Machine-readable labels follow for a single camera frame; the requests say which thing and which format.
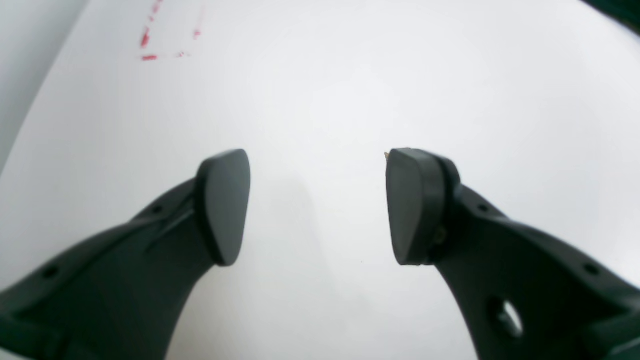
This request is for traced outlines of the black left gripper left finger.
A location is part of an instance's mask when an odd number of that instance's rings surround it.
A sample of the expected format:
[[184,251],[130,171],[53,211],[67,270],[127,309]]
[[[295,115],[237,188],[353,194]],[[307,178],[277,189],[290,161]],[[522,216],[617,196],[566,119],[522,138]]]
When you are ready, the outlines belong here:
[[31,360],[163,360],[195,285],[243,244],[250,161],[242,149],[137,216],[76,244],[1,292],[1,348]]

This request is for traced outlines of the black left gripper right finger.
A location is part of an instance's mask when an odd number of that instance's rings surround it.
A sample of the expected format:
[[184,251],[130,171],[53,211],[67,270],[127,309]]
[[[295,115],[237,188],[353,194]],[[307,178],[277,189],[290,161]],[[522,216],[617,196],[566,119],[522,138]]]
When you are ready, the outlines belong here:
[[639,358],[637,287],[509,219],[448,158],[415,148],[385,157],[395,259],[438,270],[480,360]]

